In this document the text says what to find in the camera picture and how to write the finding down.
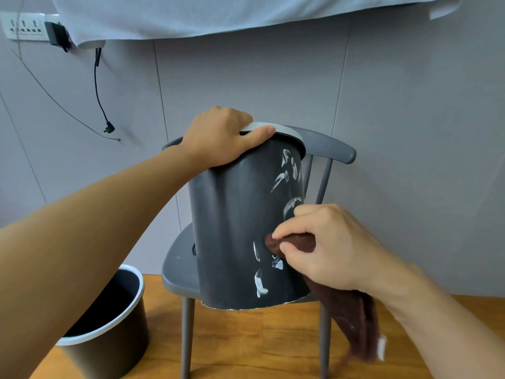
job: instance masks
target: gray wall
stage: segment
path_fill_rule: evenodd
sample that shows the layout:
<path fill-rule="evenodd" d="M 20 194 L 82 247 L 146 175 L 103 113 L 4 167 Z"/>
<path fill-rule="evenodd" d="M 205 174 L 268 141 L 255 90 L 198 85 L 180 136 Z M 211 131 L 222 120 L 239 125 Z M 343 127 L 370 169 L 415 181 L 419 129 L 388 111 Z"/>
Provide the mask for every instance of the gray wall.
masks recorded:
<path fill-rule="evenodd" d="M 15 11 L 17 3 L 2 1 L 0 9 Z M 49 0 L 38 3 L 26 10 L 52 12 Z M 233 106 L 354 146 L 353 165 L 334 164 L 326 202 L 349 208 L 450 291 L 505 296 L 504 10 L 505 0 L 465 0 L 432 22 L 418 5 L 192 39 L 109 42 L 99 91 L 121 144 L 58 110 L 2 38 L 0 68 L 8 71 L 0 72 L 0 90 L 14 126 L 0 106 L 0 134 L 10 138 L 0 152 L 7 213 L 0 218 L 16 220 L 44 197 L 53 202 L 155 154 L 212 105 Z M 23 49 L 58 101 L 102 129 L 92 53 Z M 324 167 L 315 163 L 309 201 Z M 190 221 L 184 188 L 128 261 L 159 272 Z"/>

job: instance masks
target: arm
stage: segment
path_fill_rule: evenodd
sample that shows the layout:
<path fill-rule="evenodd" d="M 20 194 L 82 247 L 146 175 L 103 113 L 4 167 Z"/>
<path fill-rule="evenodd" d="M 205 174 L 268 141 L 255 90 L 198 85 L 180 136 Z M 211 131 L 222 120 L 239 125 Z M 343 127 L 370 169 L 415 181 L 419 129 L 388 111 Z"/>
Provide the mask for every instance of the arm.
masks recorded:
<path fill-rule="evenodd" d="M 307 254 L 284 242 L 287 262 L 317 283 L 381 300 L 436 379 L 503 377 L 505 342 L 419 268 L 386 250 L 349 212 L 337 205 L 302 205 L 273 237 L 304 232 L 316 236 L 316 248 Z"/>
<path fill-rule="evenodd" d="M 180 145 L 0 230 L 0 372 L 29 377 L 117 271 L 171 197 L 208 167 L 261 144 L 249 114 L 213 108 Z"/>

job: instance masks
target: trash can inner bucket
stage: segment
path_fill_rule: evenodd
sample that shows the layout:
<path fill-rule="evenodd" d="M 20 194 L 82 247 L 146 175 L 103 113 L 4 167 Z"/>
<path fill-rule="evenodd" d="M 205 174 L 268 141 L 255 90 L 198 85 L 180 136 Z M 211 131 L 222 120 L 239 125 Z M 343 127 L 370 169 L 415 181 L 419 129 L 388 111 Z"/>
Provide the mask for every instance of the trash can inner bucket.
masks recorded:
<path fill-rule="evenodd" d="M 141 281 L 134 272 L 119 269 L 64 338 L 87 334 L 112 322 L 134 302 L 140 285 Z"/>

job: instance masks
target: wooden surface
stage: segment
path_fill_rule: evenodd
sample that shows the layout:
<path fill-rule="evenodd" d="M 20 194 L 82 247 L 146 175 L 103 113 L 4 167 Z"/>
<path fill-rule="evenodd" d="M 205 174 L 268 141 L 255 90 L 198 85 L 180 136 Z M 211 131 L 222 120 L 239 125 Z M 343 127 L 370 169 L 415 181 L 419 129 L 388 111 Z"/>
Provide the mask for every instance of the wooden surface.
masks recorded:
<path fill-rule="evenodd" d="M 505 338 L 505 299 L 457 297 L 460 303 Z M 150 345 L 128 379 L 180 376 L 181 299 L 168 293 L 159 275 L 145 276 L 144 302 Z M 317 378 L 317 303 L 263 310 L 218 311 L 197 303 L 192 378 Z M 381 331 L 388 337 L 386 361 L 339 367 L 347 341 L 333 323 L 330 369 L 337 378 L 431 378 L 401 326 L 378 304 Z M 63 352 L 54 348 L 32 379 L 82 379 Z"/>

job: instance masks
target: chair seat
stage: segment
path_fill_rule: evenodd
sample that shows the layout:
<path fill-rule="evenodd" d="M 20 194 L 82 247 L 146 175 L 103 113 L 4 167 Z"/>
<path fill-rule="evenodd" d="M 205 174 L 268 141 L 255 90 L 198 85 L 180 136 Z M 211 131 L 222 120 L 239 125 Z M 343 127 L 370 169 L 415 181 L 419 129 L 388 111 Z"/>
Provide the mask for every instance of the chair seat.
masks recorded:
<path fill-rule="evenodd" d="M 200 299 L 200 282 L 193 255 L 193 223 L 177 235 L 163 261 L 161 276 L 163 286 L 181 297 Z"/>

